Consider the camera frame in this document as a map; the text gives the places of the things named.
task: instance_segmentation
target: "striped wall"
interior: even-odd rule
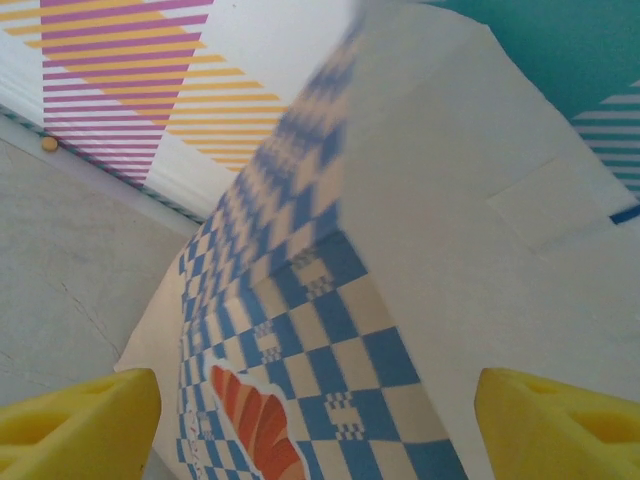
[[[200,41],[213,0],[0,0],[0,23],[43,53],[44,125],[143,185],[163,135],[239,171],[283,102]]]

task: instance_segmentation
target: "croissant illustration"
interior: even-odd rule
[[[306,480],[302,459],[287,433],[280,400],[243,384],[225,368],[211,368],[211,383],[243,447],[264,480]]]

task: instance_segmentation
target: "concrete floor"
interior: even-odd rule
[[[0,405],[111,373],[186,237],[3,141],[0,207]]]

